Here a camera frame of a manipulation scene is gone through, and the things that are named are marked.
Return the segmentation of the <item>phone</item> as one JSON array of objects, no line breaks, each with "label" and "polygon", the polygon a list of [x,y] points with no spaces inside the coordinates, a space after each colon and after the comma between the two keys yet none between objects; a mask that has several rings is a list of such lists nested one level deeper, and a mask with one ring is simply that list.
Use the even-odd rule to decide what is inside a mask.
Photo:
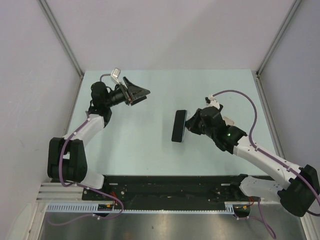
[{"label": "phone", "polygon": [[188,111],[185,109],[177,110],[174,117],[171,141],[181,143],[184,140],[185,126],[187,121]]}]

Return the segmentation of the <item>beige silicone phone case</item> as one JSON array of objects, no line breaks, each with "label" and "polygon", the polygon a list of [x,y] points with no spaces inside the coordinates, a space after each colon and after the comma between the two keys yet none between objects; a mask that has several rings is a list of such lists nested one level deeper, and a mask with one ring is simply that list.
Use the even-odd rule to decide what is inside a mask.
[{"label": "beige silicone phone case", "polygon": [[222,119],[224,120],[226,125],[233,126],[235,124],[235,122],[227,116],[223,116]]}]

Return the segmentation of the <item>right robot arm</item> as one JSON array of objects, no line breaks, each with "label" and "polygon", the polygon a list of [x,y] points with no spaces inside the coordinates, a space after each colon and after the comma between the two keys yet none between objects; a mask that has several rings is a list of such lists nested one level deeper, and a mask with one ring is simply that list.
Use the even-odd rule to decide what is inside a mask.
[{"label": "right robot arm", "polygon": [[194,134],[212,139],[221,151],[247,160],[270,176],[267,180],[240,175],[239,182],[230,188],[235,200],[248,196],[277,202],[296,217],[303,217],[314,201],[319,201],[320,184],[314,167],[299,166],[258,146],[245,131],[227,125],[220,109],[199,108],[185,126]]}]

